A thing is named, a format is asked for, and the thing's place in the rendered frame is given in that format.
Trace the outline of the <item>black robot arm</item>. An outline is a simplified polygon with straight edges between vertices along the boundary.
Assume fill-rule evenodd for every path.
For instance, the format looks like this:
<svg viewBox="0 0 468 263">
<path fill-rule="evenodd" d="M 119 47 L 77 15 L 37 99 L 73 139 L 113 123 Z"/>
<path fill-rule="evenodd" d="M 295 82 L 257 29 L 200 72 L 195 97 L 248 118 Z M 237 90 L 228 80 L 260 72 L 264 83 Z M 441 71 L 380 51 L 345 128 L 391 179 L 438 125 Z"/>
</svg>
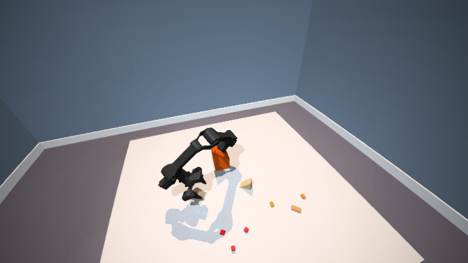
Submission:
<svg viewBox="0 0 468 263">
<path fill-rule="evenodd" d="M 198 142 L 200 136 L 203 136 L 210 145 L 201 145 Z M 174 185 L 176 180 L 180 180 L 186 173 L 183 168 L 187 163 L 194 157 L 196 153 L 202 150 L 210 150 L 214 146 L 217 146 L 218 150 L 226 153 L 226 149 L 230 146 L 233 147 L 236 144 L 237 136 L 231 131 L 217 132 L 213 128 L 207 128 L 201 131 L 196 139 L 194 139 L 185 151 L 173 162 L 162 167 L 161 173 L 163 178 L 159 181 L 159 187 L 168 190 L 171 185 Z M 189 173 L 190 176 L 187 181 L 193 186 L 195 183 L 202 182 L 203 175 L 202 170 L 195 168 L 193 173 Z"/>
</svg>

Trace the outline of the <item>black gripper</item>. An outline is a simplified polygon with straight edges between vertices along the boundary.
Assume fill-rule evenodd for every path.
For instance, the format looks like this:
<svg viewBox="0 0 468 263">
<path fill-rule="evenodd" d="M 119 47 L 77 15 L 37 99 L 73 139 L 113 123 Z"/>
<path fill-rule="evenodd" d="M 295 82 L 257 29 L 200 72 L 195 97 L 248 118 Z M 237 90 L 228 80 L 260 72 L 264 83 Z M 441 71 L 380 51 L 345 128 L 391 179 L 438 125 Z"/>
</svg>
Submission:
<svg viewBox="0 0 468 263">
<path fill-rule="evenodd" d="M 191 200 L 192 198 L 195 198 L 195 199 L 203 199 L 200 195 L 198 195 L 196 193 L 196 191 L 194 192 L 194 190 L 192 190 L 193 186 L 187 181 L 187 178 L 189 178 L 190 172 L 186 171 L 185 175 L 183 176 L 182 179 L 180 179 L 178 182 L 179 183 L 183 183 L 185 184 L 185 187 L 189 187 L 187 191 L 184 191 L 183 195 L 182 195 L 182 199 L 184 201 L 187 201 L 187 200 Z M 206 184 L 205 180 L 203 179 L 202 182 L 203 184 Z"/>
</svg>

